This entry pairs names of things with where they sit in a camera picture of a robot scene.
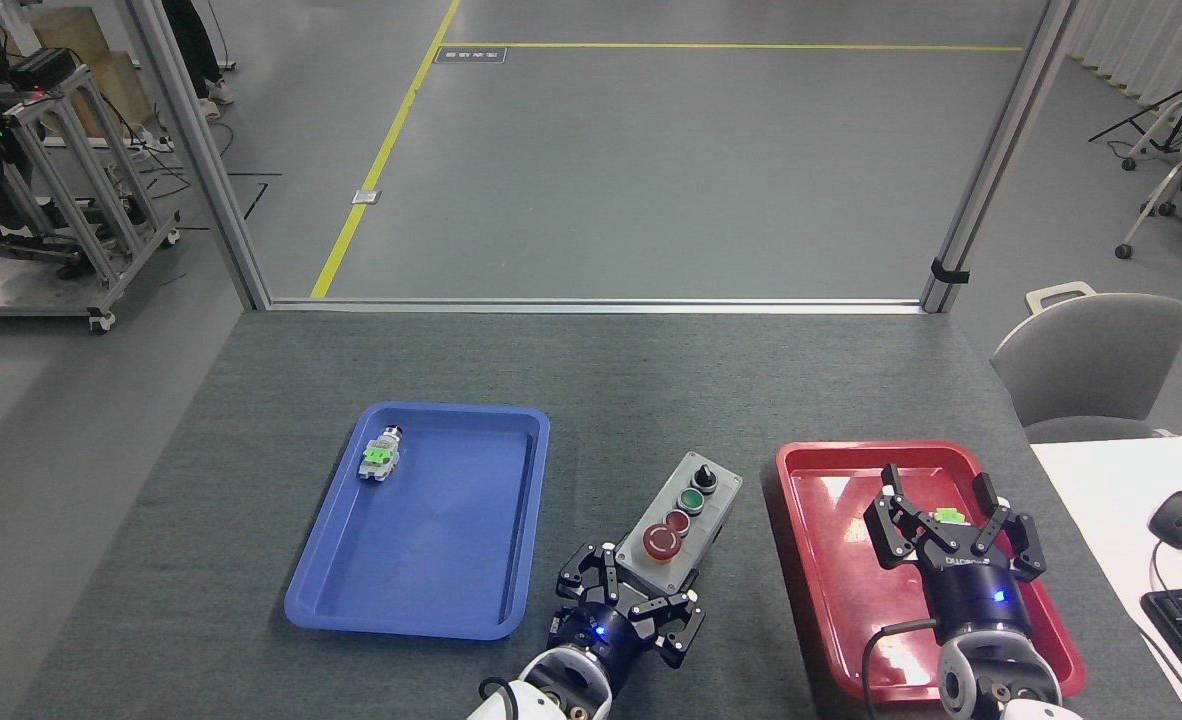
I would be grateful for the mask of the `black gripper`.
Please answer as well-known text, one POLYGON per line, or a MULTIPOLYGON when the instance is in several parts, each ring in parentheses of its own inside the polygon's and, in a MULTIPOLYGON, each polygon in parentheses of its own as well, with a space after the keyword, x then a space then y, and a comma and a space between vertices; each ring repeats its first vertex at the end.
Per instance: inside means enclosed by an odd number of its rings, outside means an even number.
POLYGON ((1034 515, 1015 510, 999 495, 989 474, 976 474, 970 488, 979 510, 987 512, 987 521, 969 543, 970 553, 952 553, 957 550, 957 539, 929 512, 907 500, 898 466, 888 462, 881 491, 862 512, 876 562, 883 570, 892 570, 914 562, 917 552, 926 610, 937 621, 934 637, 939 646, 981 630, 1007 630, 1030 638, 1033 625, 1017 582, 1034 582, 1047 570, 1034 515), (1001 536, 1008 543, 1008 566, 998 564, 1001 554, 989 553, 1001 536), (926 541, 930 544, 923 547, 926 541))
POLYGON ((569 603, 556 611, 547 634, 548 650, 590 651, 613 692, 626 685, 642 653, 658 651, 664 664, 678 669, 706 620, 691 589, 636 602, 624 612, 618 569, 613 541, 574 551, 556 575, 556 596, 569 603))

